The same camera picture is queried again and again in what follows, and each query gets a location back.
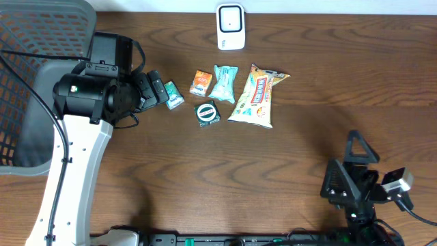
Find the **orange tissue packet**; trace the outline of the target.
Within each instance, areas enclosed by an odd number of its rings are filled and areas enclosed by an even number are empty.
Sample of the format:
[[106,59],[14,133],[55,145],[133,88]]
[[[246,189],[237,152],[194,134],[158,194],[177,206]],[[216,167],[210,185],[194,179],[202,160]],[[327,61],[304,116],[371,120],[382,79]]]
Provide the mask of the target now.
[[194,95],[205,97],[211,81],[212,74],[197,70],[189,92]]

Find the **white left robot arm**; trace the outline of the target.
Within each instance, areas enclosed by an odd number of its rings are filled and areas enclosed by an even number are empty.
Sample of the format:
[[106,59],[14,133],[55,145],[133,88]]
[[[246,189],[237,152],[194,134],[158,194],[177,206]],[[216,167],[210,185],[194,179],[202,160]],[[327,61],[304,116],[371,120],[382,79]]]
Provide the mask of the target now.
[[55,136],[51,166],[28,245],[144,245],[127,225],[90,234],[96,180],[117,123],[168,100],[157,71],[132,67],[140,44],[114,33],[94,34],[87,57],[45,64],[37,80],[48,83]]

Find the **large yellow snack bag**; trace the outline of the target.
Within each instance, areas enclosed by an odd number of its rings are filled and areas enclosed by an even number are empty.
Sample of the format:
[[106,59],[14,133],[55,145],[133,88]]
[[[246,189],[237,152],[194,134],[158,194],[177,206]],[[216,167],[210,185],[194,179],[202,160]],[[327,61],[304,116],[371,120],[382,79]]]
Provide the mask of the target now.
[[243,93],[227,120],[272,128],[272,88],[288,77],[289,74],[261,69],[252,64]]

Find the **light teal snack packet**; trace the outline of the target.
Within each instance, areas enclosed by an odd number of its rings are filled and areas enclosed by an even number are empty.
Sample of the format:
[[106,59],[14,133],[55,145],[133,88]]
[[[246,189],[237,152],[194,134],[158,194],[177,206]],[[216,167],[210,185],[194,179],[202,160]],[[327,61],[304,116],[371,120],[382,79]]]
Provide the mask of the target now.
[[208,97],[215,98],[220,101],[226,100],[229,103],[234,104],[234,80],[238,73],[238,67],[215,65],[214,73],[216,75],[217,82]]

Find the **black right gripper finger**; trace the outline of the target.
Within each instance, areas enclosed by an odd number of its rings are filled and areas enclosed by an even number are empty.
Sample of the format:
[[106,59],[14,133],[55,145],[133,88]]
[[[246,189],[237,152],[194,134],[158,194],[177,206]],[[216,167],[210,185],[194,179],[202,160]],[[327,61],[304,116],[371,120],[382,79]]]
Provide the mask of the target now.
[[357,130],[351,130],[348,133],[343,161],[346,163],[378,163],[380,157]]
[[345,167],[337,159],[331,159],[326,167],[320,196],[336,206],[356,207],[361,192]]

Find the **dark green Zam-Buk box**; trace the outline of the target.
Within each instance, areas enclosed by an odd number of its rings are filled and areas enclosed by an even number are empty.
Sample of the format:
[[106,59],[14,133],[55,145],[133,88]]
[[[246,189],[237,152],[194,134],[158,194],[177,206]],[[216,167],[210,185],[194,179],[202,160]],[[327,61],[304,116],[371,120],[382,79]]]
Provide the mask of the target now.
[[221,115],[213,100],[195,106],[194,112],[200,127],[217,123],[221,119]]

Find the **green Kleenex tissue packet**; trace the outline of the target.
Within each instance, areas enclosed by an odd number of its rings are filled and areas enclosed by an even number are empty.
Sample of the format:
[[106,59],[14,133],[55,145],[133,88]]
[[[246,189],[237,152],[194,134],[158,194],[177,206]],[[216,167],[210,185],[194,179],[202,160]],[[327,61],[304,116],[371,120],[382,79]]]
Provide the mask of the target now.
[[169,81],[165,84],[166,92],[169,96],[169,100],[166,102],[167,107],[172,110],[184,103],[184,98],[179,92],[173,81]]

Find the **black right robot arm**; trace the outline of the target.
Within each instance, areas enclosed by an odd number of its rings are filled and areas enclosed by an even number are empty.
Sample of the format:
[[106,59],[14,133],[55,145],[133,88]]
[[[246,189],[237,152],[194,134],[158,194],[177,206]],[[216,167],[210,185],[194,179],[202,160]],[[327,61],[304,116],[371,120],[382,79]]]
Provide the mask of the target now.
[[402,245],[399,235],[389,234],[376,217],[374,204],[385,203],[387,195],[378,184],[378,171],[369,169],[368,165],[379,160],[365,138],[357,130],[351,130],[343,161],[328,162],[320,196],[344,210],[351,243]]

